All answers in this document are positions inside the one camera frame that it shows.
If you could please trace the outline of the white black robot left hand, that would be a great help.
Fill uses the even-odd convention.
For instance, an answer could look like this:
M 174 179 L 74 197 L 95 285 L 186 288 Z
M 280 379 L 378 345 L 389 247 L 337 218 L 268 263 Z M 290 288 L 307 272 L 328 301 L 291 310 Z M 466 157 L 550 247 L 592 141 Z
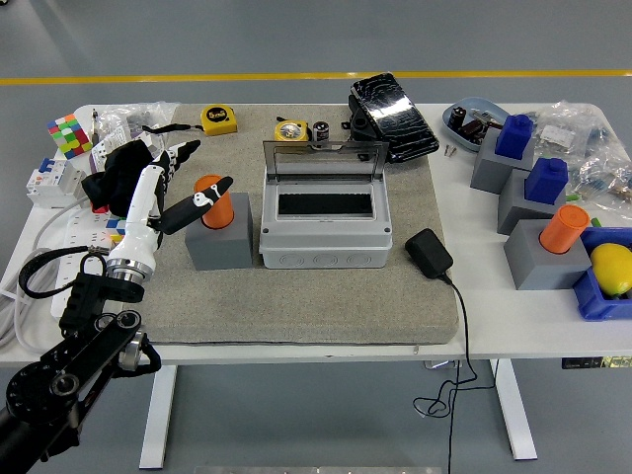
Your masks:
M 140 172 L 126 217 L 124 236 L 107 258 L 109 277 L 134 282 L 151 279 L 156 268 L 154 253 L 161 237 L 172 235 L 201 219 L 227 193 L 233 184 L 229 176 L 168 209 L 163 208 L 166 184 L 198 147 L 197 140 L 169 147 Z

